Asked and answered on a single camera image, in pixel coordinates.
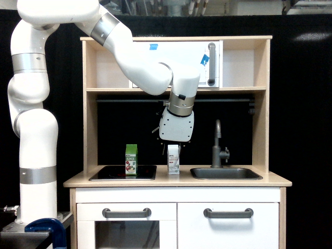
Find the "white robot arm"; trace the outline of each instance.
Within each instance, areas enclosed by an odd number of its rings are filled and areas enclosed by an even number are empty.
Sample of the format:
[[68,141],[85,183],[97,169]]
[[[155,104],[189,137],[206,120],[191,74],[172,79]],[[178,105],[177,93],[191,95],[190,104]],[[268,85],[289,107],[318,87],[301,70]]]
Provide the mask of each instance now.
[[21,139],[19,222],[57,216],[58,124],[43,109],[43,101],[49,94],[45,42],[61,23],[75,23],[108,49],[128,79],[143,91],[159,95],[172,85],[159,134],[165,140],[190,140],[200,78],[195,68],[167,59],[150,63],[140,58],[131,31],[98,0],[18,0],[18,12],[23,20],[11,39],[14,76],[8,85],[8,102],[13,130]]

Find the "faucet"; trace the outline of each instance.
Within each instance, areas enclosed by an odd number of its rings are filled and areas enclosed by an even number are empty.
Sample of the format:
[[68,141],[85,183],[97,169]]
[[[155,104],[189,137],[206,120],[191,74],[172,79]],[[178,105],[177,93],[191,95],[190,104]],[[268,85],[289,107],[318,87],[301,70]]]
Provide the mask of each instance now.
[[229,159],[229,150],[225,147],[225,150],[221,151],[219,146],[219,139],[222,137],[220,120],[216,120],[216,129],[214,133],[214,146],[212,147],[212,168],[222,168],[222,160],[225,159],[226,162]]

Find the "blue sticker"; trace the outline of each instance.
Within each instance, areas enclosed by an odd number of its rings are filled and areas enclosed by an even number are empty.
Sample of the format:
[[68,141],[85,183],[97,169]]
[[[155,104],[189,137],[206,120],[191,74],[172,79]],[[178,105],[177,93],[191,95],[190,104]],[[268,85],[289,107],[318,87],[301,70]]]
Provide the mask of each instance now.
[[150,50],[157,50],[158,44],[150,44]]
[[201,64],[203,66],[206,66],[206,64],[208,63],[209,59],[210,59],[210,57],[208,57],[206,54],[204,54],[203,59],[201,61]]

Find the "juice carton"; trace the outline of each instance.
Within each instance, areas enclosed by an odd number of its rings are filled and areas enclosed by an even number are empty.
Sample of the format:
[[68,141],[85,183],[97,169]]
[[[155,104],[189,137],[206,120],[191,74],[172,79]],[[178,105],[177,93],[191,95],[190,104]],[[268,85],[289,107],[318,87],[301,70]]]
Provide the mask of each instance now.
[[127,144],[126,175],[137,175],[137,144]]
[[178,175],[180,174],[180,153],[181,147],[178,145],[170,144],[168,145],[167,149],[167,166],[168,166],[168,173],[170,175]]

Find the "black cooktop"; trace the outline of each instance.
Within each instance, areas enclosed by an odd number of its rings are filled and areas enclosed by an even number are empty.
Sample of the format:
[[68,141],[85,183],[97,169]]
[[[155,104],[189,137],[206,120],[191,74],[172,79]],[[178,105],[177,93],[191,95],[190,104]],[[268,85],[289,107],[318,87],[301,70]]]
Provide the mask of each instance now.
[[89,181],[154,180],[156,169],[156,165],[138,165],[137,175],[126,175],[124,165],[108,165],[99,170]]

